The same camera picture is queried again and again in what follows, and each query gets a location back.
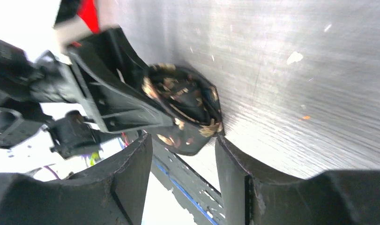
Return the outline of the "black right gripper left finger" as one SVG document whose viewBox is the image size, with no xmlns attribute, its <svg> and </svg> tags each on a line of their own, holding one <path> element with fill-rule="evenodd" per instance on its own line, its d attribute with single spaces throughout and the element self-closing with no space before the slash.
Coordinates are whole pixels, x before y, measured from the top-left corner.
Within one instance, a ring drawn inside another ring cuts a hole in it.
<svg viewBox="0 0 380 225">
<path fill-rule="evenodd" d="M 65 180 L 0 173 L 0 225 L 139 225 L 152 155 L 144 134 Z"/>
</svg>

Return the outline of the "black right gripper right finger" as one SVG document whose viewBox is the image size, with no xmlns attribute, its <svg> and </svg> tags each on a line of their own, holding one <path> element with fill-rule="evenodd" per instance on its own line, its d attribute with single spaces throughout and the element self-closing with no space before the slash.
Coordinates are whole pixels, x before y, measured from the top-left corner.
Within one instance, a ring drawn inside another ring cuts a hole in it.
<svg viewBox="0 0 380 225">
<path fill-rule="evenodd" d="M 380 225 L 380 170 L 331 170 L 301 179 L 222 136 L 215 154 L 230 225 Z"/>
</svg>

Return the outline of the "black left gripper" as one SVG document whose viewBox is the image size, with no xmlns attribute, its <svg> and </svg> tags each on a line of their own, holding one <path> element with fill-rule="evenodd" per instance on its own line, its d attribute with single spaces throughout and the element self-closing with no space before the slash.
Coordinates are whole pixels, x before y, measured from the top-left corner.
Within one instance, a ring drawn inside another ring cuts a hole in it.
<svg viewBox="0 0 380 225">
<path fill-rule="evenodd" d="M 142 79 L 149 67 L 120 27 L 68 45 L 67 56 L 71 66 L 66 80 L 50 51 L 32 63 L 22 49 L 0 40 L 1 149 L 19 145 L 42 129 L 52 139 L 51 152 L 67 159 L 98 151 L 118 133 L 173 124 L 172 117 L 143 93 Z M 91 119 L 73 110 L 54 120 L 41 108 L 42 103 L 75 101 Z M 92 120 L 102 132 L 91 128 Z"/>
</svg>

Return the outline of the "black gold floral tie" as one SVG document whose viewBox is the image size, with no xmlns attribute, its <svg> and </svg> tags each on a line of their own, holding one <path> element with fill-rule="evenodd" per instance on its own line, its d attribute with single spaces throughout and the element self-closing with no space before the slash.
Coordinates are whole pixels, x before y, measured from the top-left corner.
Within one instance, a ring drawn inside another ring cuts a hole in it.
<svg viewBox="0 0 380 225">
<path fill-rule="evenodd" d="M 143 76 L 142 91 L 173 122 L 144 130 L 167 150 L 194 156 L 212 137 L 224 134 L 216 86 L 197 71 L 173 64 L 151 65 Z"/>
</svg>

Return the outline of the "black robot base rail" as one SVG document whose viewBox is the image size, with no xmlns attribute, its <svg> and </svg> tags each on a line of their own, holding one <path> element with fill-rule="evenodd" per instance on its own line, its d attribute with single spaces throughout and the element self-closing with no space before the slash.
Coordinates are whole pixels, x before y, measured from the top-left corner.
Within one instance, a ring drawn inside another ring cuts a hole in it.
<svg viewBox="0 0 380 225">
<path fill-rule="evenodd" d="M 155 140 L 151 172 L 172 190 L 176 201 L 189 211 L 198 225 L 226 225 L 221 193 L 199 175 L 179 155 L 166 150 Z"/>
</svg>

